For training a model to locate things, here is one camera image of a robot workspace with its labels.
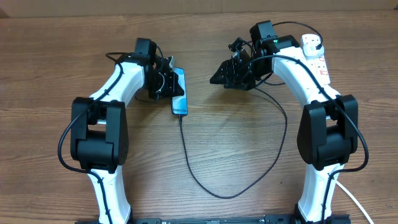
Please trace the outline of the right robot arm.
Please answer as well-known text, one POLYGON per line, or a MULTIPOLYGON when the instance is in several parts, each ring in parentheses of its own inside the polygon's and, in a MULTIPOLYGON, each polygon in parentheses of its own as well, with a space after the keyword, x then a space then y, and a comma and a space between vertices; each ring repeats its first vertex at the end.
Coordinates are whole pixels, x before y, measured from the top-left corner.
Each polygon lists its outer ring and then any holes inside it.
POLYGON ((277 75, 302 107, 297 134, 306 163, 303 192, 291 215, 266 215, 266 223, 349 223, 335 215, 331 202, 338 176, 358 147, 358 102, 331 87, 320 33, 312 29, 295 39, 279 36, 271 21, 258 22, 251 40, 237 38, 232 52, 210 78, 225 88, 252 90, 277 75))

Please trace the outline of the blue Galaxy smartphone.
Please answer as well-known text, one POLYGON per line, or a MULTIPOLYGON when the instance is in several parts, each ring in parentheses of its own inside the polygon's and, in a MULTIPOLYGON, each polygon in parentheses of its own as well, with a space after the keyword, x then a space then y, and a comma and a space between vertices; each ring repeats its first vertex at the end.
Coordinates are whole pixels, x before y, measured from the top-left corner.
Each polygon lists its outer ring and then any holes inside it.
POLYGON ((177 95, 172 97, 172 113, 174 115, 186 116, 188 114, 188 106, 185 72, 184 69, 178 67, 175 67, 174 72, 176 73, 178 80, 177 86, 175 87, 177 95))

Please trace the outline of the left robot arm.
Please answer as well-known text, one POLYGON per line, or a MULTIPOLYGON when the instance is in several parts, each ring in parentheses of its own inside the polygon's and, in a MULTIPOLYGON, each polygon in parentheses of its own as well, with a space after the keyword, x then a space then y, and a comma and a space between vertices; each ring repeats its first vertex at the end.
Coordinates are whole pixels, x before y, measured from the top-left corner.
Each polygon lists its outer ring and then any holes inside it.
POLYGON ((139 90, 149 98, 168 98, 172 114, 188 114, 185 73, 173 57, 164 57, 150 39, 138 38, 133 52, 110 52, 114 72, 89 97, 72 103, 70 154, 80 163, 93 185, 98 207, 97 223, 133 223, 127 201, 123 165, 129 151, 126 108, 139 90))

